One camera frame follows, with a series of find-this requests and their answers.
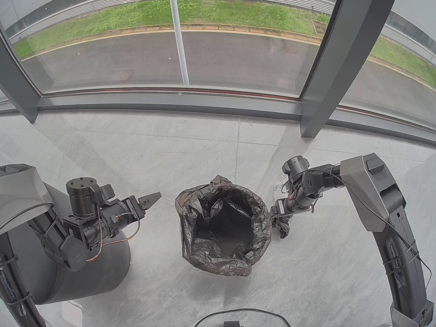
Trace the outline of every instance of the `asphalt road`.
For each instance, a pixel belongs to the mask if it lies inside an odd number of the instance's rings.
[[[318,46],[259,35],[183,32],[191,85],[298,96]],[[129,35],[48,52],[24,62],[43,92],[87,86],[182,84],[174,34]],[[342,104],[436,127],[436,92],[365,62]]]

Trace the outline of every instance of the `crumpled black plastic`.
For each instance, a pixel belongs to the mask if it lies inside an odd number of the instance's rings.
[[[271,242],[271,219],[262,199],[216,176],[176,198],[182,255],[201,270],[248,276]]]

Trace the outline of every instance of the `trash can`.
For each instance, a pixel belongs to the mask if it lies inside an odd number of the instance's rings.
[[[248,276],[271,242],[271,219],[262,199],[222,176],[184,190],[175,205],[183,258],[201,270]]]

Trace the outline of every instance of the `gray marble floor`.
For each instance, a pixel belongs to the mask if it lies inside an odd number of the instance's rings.
[[[301,139],[298,123],[237,116],[168,112],[42,112],[34,125],[0,116],[0,164],[27,163],[64,191],[88,175],[125,197],[161,191],[130,240],[131,267],[112,292],[80,299],[84,327],[193,326],[223,309],[255,307],[280,313],[292,327],[373,326],[389,323],[390,289],[373,236],[365,231],[346,190],[324,194],[314,214],[295,216],[290,235],[276,232],[249,277],[195,269],[181,257],[174,199],[217,174],[250,188],[268,207],[284,161],[304,155],[311,166],[377,153],[407,200],[420,254],[436,270],[436,150],[391,137],[333,127]],[[126,228],[132,233],[136,228]],[[429,275],[424,271],[426,280]],[[428,287],[436,300],[436,278]],[[39,307],[55,327],[71,327],[62,304]],[[4,306],[0,318],[8,321]],[[283,326],[258,313],[208,319],[219,326]]]

